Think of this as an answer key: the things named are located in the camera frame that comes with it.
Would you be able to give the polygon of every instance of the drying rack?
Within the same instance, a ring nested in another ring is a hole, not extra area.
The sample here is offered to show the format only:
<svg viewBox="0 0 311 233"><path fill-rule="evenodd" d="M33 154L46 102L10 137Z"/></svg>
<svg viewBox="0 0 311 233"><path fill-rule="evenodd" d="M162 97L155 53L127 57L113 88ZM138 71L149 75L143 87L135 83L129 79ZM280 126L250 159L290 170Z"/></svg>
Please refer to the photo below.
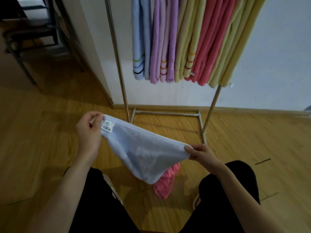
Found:
<svg viewBox="0 0 311 233"><path fill-rule="evenodd" d="M114 51L115 51L115 58L116 58L116 63L117 63L117 68L118 68L118 74L119 74L119 80L120 80L120 86L121 86L121 91L122 91L122 97L123 97L124 109L125 109L125 113L126 113L127 122L132 124L135 114L197 117L199 119L200 125L201 125L200 133L202 135L203 142L205 144L207 144L206 137L205 137L205 130L206 130L208 122L209 122L209 120L211 118L213 109L214 109L214 107L216 105L218 96L220 94L220 90L222 88L221 85L218 85L218 87L217 87L217 90L215 92L215 95L214 95L211 107L208 110L208 114L207 114L207 117L205 119L204 125L203 125L203 122L202 122L202 116L201 116L200 111L198 111L197 113L173 113L173 112L141 111L141 110L136 110L136 108L134 108L133 112L132 112L132 116L130 118L129 111L128 111L128 105L127 105L127 98L126 98L126 92L125 92L125 86L124 86L124 79L123 79L121 61L120 61L120 58L119 58L119 50L118 50L117 36L116 36L116 33L115 33L115 24L114 24L114 19L113 19L113 14L112 14L111 1L110 0L105 0L105 4L106 4L107 17L108 17L108 22L109 22L109 27L110 27L112 44L114 46Z"/></svg>

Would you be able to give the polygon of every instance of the person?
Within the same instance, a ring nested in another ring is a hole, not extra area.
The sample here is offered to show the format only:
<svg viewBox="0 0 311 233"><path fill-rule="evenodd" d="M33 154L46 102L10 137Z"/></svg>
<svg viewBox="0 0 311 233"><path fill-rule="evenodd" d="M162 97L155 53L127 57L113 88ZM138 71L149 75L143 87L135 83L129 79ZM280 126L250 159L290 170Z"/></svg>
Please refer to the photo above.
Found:
<svg viewBox="0 0 311 233"><path fill-rule="evenodd" d="M107 176L91 168L102 139L103 117L91 111L77 123L77 156L27 232L140 232ZM207 145L191 146L185 146L189 159L210 174L201 181L195 210L180 232L284 232L260 207L256 177L249 165L242 161L222 164Z"/></svg>

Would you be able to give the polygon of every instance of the forearm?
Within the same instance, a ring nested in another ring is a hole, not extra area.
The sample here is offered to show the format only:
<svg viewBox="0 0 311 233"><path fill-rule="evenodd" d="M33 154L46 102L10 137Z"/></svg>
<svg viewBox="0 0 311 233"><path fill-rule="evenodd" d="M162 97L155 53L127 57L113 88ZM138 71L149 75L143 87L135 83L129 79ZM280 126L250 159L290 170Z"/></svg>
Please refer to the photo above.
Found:
<svg viewBox="0 0 311 233"><path fill-rule="evenodd" d="M69 231L91 163L77 156L28 232Z"/></svg>
<svg viewBox="0 0 311 233"><path fill-rule="evenodd" d="M227 166L221 165L217 169L216 176L246 233L284 232L247 192Z"/></svg>

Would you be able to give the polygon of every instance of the shoe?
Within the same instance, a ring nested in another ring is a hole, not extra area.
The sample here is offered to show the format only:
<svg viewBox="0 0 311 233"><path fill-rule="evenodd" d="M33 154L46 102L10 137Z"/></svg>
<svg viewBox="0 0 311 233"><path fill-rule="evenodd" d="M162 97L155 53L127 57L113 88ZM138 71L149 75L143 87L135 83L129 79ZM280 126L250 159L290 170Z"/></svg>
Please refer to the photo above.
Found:
<svg viewBox="0 0 311 233"><path fill-rule="evenodd" d="M195 210L195 208L201 203L200 195L197 195L196 198L193 201L192 208Z"/></svg>
<svg viewBox="0 0 311 233"><path fill-rule="evenodd" d="M103 174L103 177L104 177L105 182L106 182L106 183L110 186L110 188L112 189L112 196L113 196L115 199L118 199L118 200L121 202L121 204L123 205L123 202L122 202L120 196L118 195L118 193L116 192L115 187L114 187L114 185L112 184L110 178L109 178L106 174Z"/></svg>

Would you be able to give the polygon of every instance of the towel stripe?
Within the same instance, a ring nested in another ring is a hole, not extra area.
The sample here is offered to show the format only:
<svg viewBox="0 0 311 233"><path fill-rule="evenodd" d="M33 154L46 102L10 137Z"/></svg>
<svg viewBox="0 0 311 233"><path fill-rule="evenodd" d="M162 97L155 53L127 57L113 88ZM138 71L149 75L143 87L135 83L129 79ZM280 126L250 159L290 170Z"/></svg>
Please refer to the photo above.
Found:
<svg viewBox="0 0 311 233"><path fill-rule="evenodd" d="M144 69L145 69L145 67L142 69L142 71L144 71ZM140 73L142 73L142 71L140 71L139 73L136 73L136 72L133 70L134 74L140 74Z"/></svg>
<svg viewBox="0 0 311 233"><path fill-rule="evenodd" d="M133 67L134 67L135 69L137 69L137 68L139 68L140 66L142 66L142 64L144 64L144 63L145 63L145 61L141 62L139 66L136 66L136 67L133 66Z"/></svg>
<svg viewBox="0 0 311 233"><path fill-rule="evenodd" d="M133 59L133 61L134 61L134 62L139 62L139 61L142 59L142 57L144 57L144 56L145 56L145 54L142 54L142 56L140 57L139 60L136 61L136 60Z"/></svg>

